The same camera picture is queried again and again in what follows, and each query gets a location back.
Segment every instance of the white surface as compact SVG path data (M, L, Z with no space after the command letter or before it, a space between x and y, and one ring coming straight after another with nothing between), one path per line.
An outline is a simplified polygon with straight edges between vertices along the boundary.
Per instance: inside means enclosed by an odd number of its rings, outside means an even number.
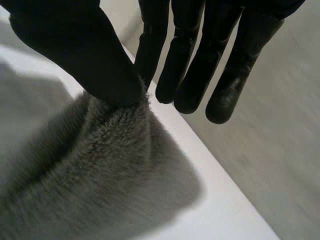
M74 97L81 86L60 67L35 56L0 46L0 55L18 72L58 76ZM151 84L151 108L194 164L202 182L201 199L184 210L170 225L139 240L278 240L272 229L246 199L205 145L175 110L157 102Z

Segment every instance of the leather glove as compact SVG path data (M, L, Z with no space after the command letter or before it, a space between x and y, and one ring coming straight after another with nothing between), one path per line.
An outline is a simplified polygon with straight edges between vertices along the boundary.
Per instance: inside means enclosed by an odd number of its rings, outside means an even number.
M0 0L17 36L63 68L91 95L117 107L143 88L100 0Z
M171 1L174 37L155 92L159 102L174 102L179 112L193 113L198 108L232 30L240 19L232 52L206 107L208 120L216 124L223 124L231 117L260 52L284 23L284 19L229 2L239 1ZM139 0L139 5L144 28L134 64L148 86L157 69L167 36L169 0ZM188 68L203 9L200 45Z

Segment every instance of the gray floor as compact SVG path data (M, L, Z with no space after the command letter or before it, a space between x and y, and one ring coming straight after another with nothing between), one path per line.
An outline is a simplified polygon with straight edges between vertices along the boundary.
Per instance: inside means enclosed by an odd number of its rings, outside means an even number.
M320 1L308 0L286 20L256 62L231 120L215 125L205 107L234 31L200 108L183 115L283 240L320 239L319 13ZM173 36L172 15L170 22L155 81ZM133 54L142 27L121 39Z

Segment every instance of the gray fuzzy material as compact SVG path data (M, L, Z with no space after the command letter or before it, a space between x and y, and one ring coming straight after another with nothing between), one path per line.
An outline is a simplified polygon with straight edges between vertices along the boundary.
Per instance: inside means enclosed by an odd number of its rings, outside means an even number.
M147 97L114 108L84 93L2 160L1 240L124 240L200 191Z

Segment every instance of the hand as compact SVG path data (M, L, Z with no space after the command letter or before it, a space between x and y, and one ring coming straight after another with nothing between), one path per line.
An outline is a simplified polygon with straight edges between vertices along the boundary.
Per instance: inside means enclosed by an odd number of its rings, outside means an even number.
M0 0L18 37L117 107L138 103L142 85L99 0Z
M134 64L149 86L167 36L169 0L139 0L139 5L144 28ZM262 48L284 20L223 0L172 0L171 5L174 38L155 95L164 104L174 101L175 108L183 114L191 114L198 108L241 17L232 52L206 107L207 118L223 124L231 117ZM202 38L187 70L204 7Z

